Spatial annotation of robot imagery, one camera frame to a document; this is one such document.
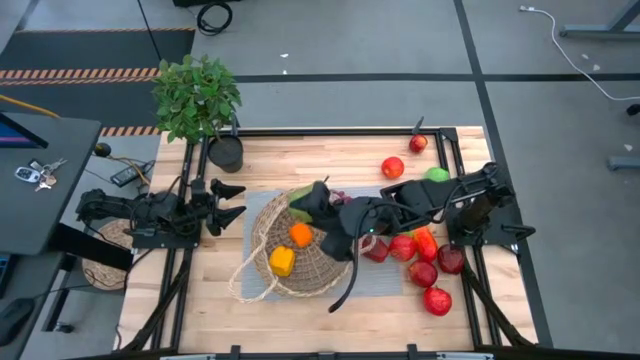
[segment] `concrete floor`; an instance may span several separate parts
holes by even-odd
[[[0,4],[0,49],[27,3]],[[606,23],[626,0],[463,3],[485,74],[554,74],[573,71],[550,41],[550,21],[517,8],[547,10],[559,24]],[[193,26],[193,15],[170,0],[143,0],[143,5],[152,27]],[[213,38],[196,33],[192,53],[219,56],[238,75],[470,73],[452,1],[243,0],[231,7],[228,31]],[[131,0],[40,0],[26,23],[31,29],[143,25]],[[585,69],[640,72],[638,42],[560,42]],[[602,85],[617,96],[640,95],[638,82]],[[538,229],[530,247],[554,345],[640,352],[640,284],[634,276],[640,171],[612,173],[605,167],[609,155],[638,155],[640,118],[624,115],[630,102],[609,101],[586,82],[489,83],[487,88],[524,221]],[[485,125],[475,86],[466,82],[263,83],[241,84],[240,90],[244,126],[410,125],[422,115],[425,125]],[[157,137],[108,141],[117,145],[114,153],[143,160],[153,158],[157,148]],[[115,172],[106,166],[115,165],[92,160],[89,169]],[[86,174],[75,196],[93,187],[118,193]],[[111,348],[122,300],[74,296],[77,302],[63,316],[85,324],[79,333],[34,332],[25,359]],[[87,302],[105,306],[74,312]]]

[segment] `round rattan mat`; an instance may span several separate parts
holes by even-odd
[[[256,256],[255,266],[267,285],[272,282],[273,276],[268,263],[271,252],[280,245],[293,249],[296,255],[293,271],[288,277],[279,278],[274,291],[280,295],[309,296],[335,285],[344,276],[348,263],[337,262],[320,250],[320,243],[326,234],[315,228],[312,228],[313,241],[309,246],[299,248],[291,241],[289,228],[296,220],[288,211],[290,193],[291,191],[277,196],[262,209],[253,226],[251,249],[253,251],[259,246],[263,239],[261,234],[266,235],[264,253]]]
[[[127,249],[131,248],[133,238],[123,232],[129,228],[128,220],[114,220],[104,225],[99,231],[105,238]],[[102,240],[98,234],[94,237]],[[82,270],[89,284],[101,290],[119,290],[124,287],[124,278],[127,274],[124,270],[115,269],[98,262],[82,259]]]

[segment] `wooden table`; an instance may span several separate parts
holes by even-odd
[[[457,132],[467,172],[490,161],[481,127],[458,127]],[[426,169],[438,166],[434,141],[420,155],[411,154],[407,143],[407,136],[243,138],[243,169],[226,174],[208,163],[205,180],[208,184],[217,177],[228,184],[244,185],[248,192],[297,188],[326,175],[331,176],[329,184],[333,188],[388,186],[394,182],[380,174],[380,163],[388,156],[399,156],[405,162],[405,173],[396,182],[420,178]],[[151,191],[166,189],[180,174],[185,147],[179,140],[168,144],[166,134],[162,135]],[[198,154],[196,148],[191,178]],[[448,146],[447,158],[453,169]],[[238,206],[244,201],[244,195],[240,195],[224,205]],[[422,306],[421,289],[406,280],[402,295],[351,297],[334,314],[327,313],[327,308],[335,299],[327,297],[239,303],[227,292],[227,282],[243,261],[243,221],[240,217],[217,238],[203,230],[189,277],[181,353],[228,353],[231,345],[241,345],[242,352],[406,351],[408,343],[417,344],[420,351],[473,348],[462,283],[454,275],[441,273],[437,282],[453,297],[453,308],[444,317],[428,314]],[[447,242],[444,225],[430,228],[440,244]],[[165,250],[155,250],[130,275],[120,318],[124,344],[144,324],[158,301],[165,256]],[[485,247],[484,256],[493,298],[522,335],[535,342],[516,257],[495,246]],[[235,286],[240,291],[240,283]],[[483,340],[488,343],[485,312],[477,298],[476,307]],[[169,343],[173,309],[166,318],[163,346]]]

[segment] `black plant pot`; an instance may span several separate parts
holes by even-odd
[[[224,172],[234,173],[242,169],[244,148],[237,136],[222,135],[220,140],[213,138],[207,149],[209,160]]]

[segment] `green plant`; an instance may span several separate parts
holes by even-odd
[[[158,129],[169,131],[168,141],[184,138],[194,144],[205,134],[220,139],[220,129],[233,122],[236,105],[242,106],[233,74],[220,59],[185,55],[182,65],[162,60],[160,71],[152,94],[158,103]]]

